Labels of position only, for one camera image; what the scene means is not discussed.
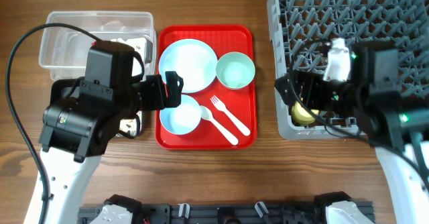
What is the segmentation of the light blue bowl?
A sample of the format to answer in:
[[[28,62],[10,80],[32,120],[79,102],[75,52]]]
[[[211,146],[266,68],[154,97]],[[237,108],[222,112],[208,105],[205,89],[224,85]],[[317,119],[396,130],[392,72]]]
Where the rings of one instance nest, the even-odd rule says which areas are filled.
[[[196,129],[201,120],[199,103],[188,95],[181,96],[178,107],[160,111],[160,122],[164,129],[174,135],[186,135]]]

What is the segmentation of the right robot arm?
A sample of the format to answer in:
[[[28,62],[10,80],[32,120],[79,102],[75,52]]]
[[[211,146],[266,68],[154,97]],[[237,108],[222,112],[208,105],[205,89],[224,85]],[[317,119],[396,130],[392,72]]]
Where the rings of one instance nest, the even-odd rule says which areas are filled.
[[[275,81],[287,105],[298,103],[310,116],[332,111],[354,117],[365,142],[375,149],[385,174],[396,221],[428,222],[428,102],[401,96],[397,48],[388,42],[318,40],[327,59],[324,74],[290,68]]]

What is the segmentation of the mint green bowl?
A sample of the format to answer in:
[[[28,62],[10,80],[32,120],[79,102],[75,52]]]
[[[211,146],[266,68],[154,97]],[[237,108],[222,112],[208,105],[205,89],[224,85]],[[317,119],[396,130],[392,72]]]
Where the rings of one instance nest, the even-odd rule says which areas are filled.
[[[255,65],[248,55],[229,52],[219,58],[216,75],[224,87],[232,90],[243,89],[255,78]]]

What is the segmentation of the white plastic spoon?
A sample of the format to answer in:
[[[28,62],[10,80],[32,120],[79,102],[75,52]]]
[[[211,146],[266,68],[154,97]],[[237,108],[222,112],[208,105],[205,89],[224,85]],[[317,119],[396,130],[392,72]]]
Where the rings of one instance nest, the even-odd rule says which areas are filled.
[[[230,132],[228,131],[225,127],[223,127],[212,115],[212,112],[210,109],[208,109],[207,107],[200,105],[200,112],[201,112],[201,117],[206,120],[211,122],[219,131],[220,133],[227,139],[227,141],[233,145],[233,146],[237,146],[239,143],[239,140]]]

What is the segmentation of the white plastic fork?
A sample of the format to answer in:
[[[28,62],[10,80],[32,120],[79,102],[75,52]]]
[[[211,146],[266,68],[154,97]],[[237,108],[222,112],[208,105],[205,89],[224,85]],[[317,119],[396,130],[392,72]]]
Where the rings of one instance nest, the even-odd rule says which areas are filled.
[[[226,116],[234,123],[237,129],[245,136],[249,136],[251,131],[250,129],[242,123],[239,119],[237,119],[226,107],[226,105],[215,95],[210,98],[212,104],[218,109],[226,114]]]

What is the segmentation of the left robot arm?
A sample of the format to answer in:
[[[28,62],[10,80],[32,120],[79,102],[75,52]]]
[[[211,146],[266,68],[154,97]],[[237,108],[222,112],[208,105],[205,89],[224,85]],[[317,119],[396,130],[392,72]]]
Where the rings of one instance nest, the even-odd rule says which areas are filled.
[[[40,158],[49,190],[37,179],[25,223],[75,223],[87,185],[123,119],[177,107],[184,82],[174,71],[132,75],[141,60],[127,44],[100,40],[88,51],[78,96],[51,102],[43,114]]]

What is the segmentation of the yellow plastic cup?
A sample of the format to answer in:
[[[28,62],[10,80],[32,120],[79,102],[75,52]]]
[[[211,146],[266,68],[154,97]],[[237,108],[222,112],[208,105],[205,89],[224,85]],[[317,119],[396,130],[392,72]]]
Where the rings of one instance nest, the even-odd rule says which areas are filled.
[[[308,125],[314,123],[316,119],[305,110],[299,102],[295,102],[291,110],[292,119],[300,125]]]

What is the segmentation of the rice food leftovers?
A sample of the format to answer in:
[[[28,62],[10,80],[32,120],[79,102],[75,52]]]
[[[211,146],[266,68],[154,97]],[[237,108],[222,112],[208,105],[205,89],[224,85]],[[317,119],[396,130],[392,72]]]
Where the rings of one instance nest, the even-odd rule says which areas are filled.
[[[121,121],[119,126],[119,134],[125,137],[135,138],[140,134],[141,131],[141,120],[139,117],[135,119],[124,119]]]

